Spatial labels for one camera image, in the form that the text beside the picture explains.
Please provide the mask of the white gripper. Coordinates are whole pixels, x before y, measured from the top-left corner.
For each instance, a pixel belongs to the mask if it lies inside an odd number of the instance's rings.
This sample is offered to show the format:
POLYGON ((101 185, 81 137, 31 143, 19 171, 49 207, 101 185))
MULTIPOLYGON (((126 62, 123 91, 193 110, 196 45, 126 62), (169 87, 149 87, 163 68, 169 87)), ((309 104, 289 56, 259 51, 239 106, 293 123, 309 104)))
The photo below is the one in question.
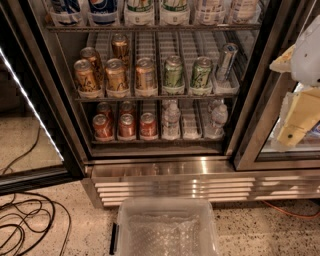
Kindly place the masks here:
POLYGON ((280 130, 276 140, 295 147, 320 120, 320 15, 269 68, 278 73, 291 71, 295 81, 308 87, 288 93, 280 112, 280 130))

